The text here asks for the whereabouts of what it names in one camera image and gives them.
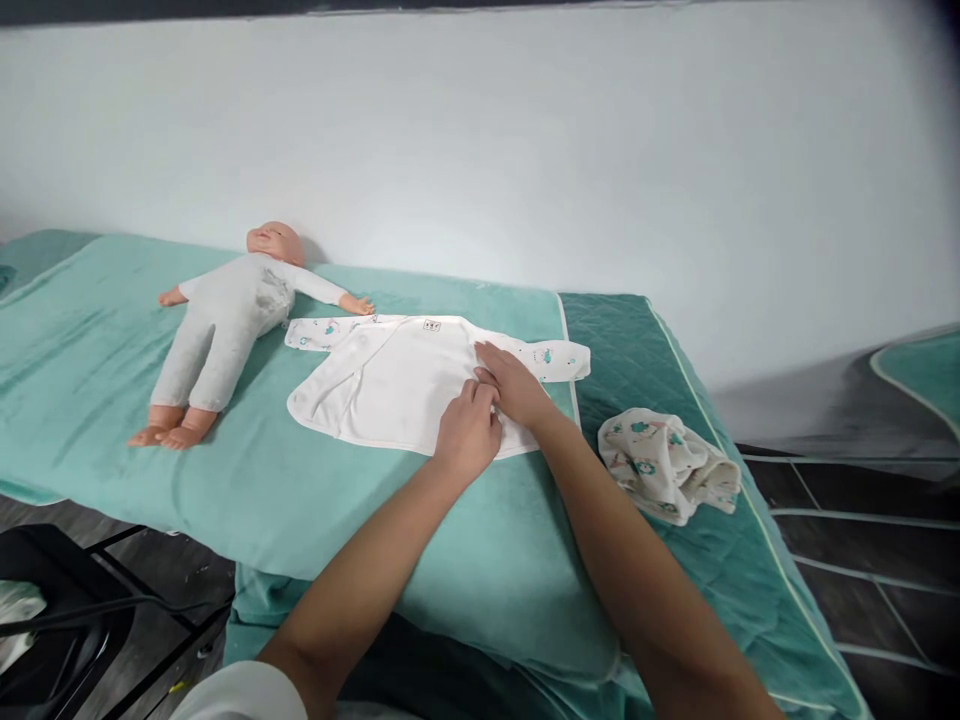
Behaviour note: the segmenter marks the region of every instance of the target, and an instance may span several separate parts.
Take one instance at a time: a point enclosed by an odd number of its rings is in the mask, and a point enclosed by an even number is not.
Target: doll leg
[[[207,361],[190,393],[190,408],[180,423],[161,435],[161,444],[172,450],[186,450],[201,442],[220,412],[230,402],[250,350],[255,331],[218,327]]]
[[[147,426],[127,441],[131,447],[159,445],[160,437],[180,424],[190,389],[197,381],[203,357],[210,347],[213,325],[187,311],[167,353],[160,378],[150,398]]]

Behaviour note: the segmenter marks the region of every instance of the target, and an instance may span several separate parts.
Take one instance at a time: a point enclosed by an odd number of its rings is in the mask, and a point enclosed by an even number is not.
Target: doll head
[[[303,267],[303,244],[289,225],[271,220],[247,233],[247,252],[262,252],[274,260]]]

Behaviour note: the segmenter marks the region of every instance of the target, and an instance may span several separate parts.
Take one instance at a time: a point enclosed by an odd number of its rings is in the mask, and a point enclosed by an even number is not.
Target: black chair
[[[82,548],[54,525],[11,528],[0,533],[0,579],[24,580],[39,587],[47,601],[40,617],[131,597],[130,590],[97,562],[96,555],[140,593],[156,596],[149,585],[106,550],[145,529],[137,525]],[[188,637],[104,720],[123,715],[218,619],[226,616],[228,609],[224,604],[197,624],[169,613],[188,631]],[[72,718],[120,653],[130,634],[134,612],[131,607],[38,633],[33,647],[0,676],[0,717]]]

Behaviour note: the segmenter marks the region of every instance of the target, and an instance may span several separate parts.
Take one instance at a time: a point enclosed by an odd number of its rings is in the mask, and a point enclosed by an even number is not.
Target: white sleeve
[[[273,665],[228,665],[197,685],[170,720],[307,720],[290,679]]]
[[[329,280],[324,280],[309,270],[289,264],[285,269],[287,277],[293,284],[293,289],[302,292],[304,295],[309,295],[314,300],[319,300],[327,305],[336,305],[340,302],[340,298],[348,294],[343,288],[337,287]]]
[[[360,325],[377,325],[403,319],[402,315],[360,315],[340,318],[297,318],[291,320],[283,342],[297,350],[330,352]]]
[[[197,275],[195,278],[190,278],[189,280],[184,280],[182,283],[177,285],[177,289],[183,294],[183,296],[189,300],[193,297],[193,294],[197,291],[197,285],[200,284],[200,281],[203,280],[209,273],[204,273],[203,275]]]
[[[568,340],[525,343],[500,333],[481,339],[518,358],[540,382],[582,380],[590,374],[590,348],[585,345]]]

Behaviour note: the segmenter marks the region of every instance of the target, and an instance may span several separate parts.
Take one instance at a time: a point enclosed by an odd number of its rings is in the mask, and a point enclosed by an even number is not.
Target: human arm
[[[580,429],[510,353],[478,344],[481,382],[540,445],[577,549],[661,718],[782,718],[750,664]]]
[[[310,720],[334,716],[447,512],[492,462],[502,428],[490,386],[468,380],[440,421],[434,456],[337,553],[257,656],[294,684]]]
[[[327,305],[336,305],[354,315],[372,315],[374,312],[370,298],[357,299],[343,288],[304,268],[286,264],[285,269],[297,292]]]

